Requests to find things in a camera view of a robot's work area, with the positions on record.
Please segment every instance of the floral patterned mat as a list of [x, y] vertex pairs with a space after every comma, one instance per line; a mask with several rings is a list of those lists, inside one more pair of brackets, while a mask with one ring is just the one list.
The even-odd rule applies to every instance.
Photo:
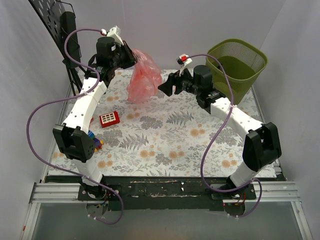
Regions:
[[[163, 70], [163, 80], [174, 71]], [[93, 114], [90, 130], [104, 141], [102, 149], [93, 155], [98, 168], [105, 176], [199, 177], [203, 152], [222, 121], [201, 109], [195, 96], [186, 92], [167, 97], [158, 91], [148, 102], [128, 102], [126, 87], [131, 75], [132, 70], [116, 72]], [[73, 105], [74, 102], [68, 104], [66, 116]], [[238, 107], [261, 121], [252, 90]], [[120, 123], [102, 128], [99, 116], [112, 111], [118, 112]], [[242, 162], [243, 145], [230, 127], [224, 128], [206, 157], [205, 176], [232, 174]], [[58, 147], [51, 161], [77, 172]], [[50, 168], [48, 175], [69, 173]], [[274, 178], [276, 173], [269, 165], [258, 176]]]

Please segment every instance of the basket rim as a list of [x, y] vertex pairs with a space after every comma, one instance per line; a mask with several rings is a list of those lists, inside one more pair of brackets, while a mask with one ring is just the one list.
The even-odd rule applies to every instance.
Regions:
[[[247, 48], [253, 50], [255, 53], [257, 53], [258, 55], [260, 55], [260, 56], [263, 58], [263, 60], [264, 60], [264, 67], [261, 68], [258, 72], [256, 72], [254, 75], [252, 75], [252, 76], [249, 77], [249, 78], [246, 78], [246, 79], [237, 79], [237, 78], [233, 78], [233, 77], [227, 75], [227, 76], [228, 76], [228, 79], [231, 79], [231, 80], [233, 80], [234, 82], [239, 82], [239, 83], [241, 83], [241, 82], [243, 82], [243, 81], [251, 80], [251, 79], [252, 79], [253, 77], [255, 77], [255, 76], [258, 77], [258, 75], [262, 72], [262, 70], [264, 70], [264, 69], [266, 68], [266, 66], [267, 66], [267, 64], [268, 64], [268, 58], [267, 58], [267, 56], [266, 56], [262, 51], [260, 51], [260, 50], [259, 50], [258, 48], [256, 48], [256, 47], [252, 46], [251, 44], [247, 43], [246, 41], [243, 41], [243, 40], [238, 39], [238, 38], [226, 39], [226, 40], [218, 43], [218, 44], [215, 45], [214, 47], [212, 47], [212, 48], [207, 52], [207, 54], [210, 55], [210, 53], [211, 53], [212, 51], [216, 50], [218, 47], [222, 46], [223, 44], [232, 43], [232, 42], [234, 42], [234, 43], [239, 43], [239, 44], [243, 44], [243, 45], [246, 46]], [[211, 63], [210, 60], [213, 60], [213, 59], [211, 59], [211, 58], [209, 58], [209, 57], [206, 57], [206, 64], [209, 65], [210, 68], [213, 68], [216, 72], [218, 72], [219, 75], [223, 75], [223, 72], [222, 72], [220, 69], [218, 69], [217, 67], [215, 67], [215, 66]]]

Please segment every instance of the glass panel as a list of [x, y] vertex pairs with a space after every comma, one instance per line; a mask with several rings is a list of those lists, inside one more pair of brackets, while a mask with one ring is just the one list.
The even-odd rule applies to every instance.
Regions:
[[[246, 203], [249, 209], [254, 203]], [[107, 212], [108, 220], [119, 212]], [[42, 203], [33, 240], [301, 240], [290, 202], [262, 202], [236, 220], [207, 210], [127, 210], [116, 225], [88, 217], [85, 203]]]

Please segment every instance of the white wall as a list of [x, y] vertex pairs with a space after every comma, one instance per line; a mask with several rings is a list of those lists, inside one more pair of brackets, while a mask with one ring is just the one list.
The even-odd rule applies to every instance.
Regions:
[[[284, 0], [70, 0], [78, 27], [121, 28], [131, 48], [148, 52], [163, 69], [183, 54], [206, 53], [229, 38], [263, 43]], [[83, 61], [95, 53], [95, 36], [79, 34]], [[195, 64], [205, 59], [195, 60]]]
[[261, 50], [255, 87], [279, 131], [284, 175], [297, 184], [313, 238], [320, 239], [320, 0], [286, 0]]
[[[64, 97], [69, 81], [58, 48], [27, 0], [0, 2], [0, 32], [0, 239], [15, 240], [44, 169], [28, 147], [27, 119], [41, 103]], [[44, 158], [61, 107], [40, 110], [31, 123], [32, 142]]]

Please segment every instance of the red toy block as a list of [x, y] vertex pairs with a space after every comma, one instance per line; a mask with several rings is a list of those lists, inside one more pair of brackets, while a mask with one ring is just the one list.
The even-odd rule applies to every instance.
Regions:
[[103, 114], [99, 118], [103, 128], [120, 123], [119, 115], [116, 111]]

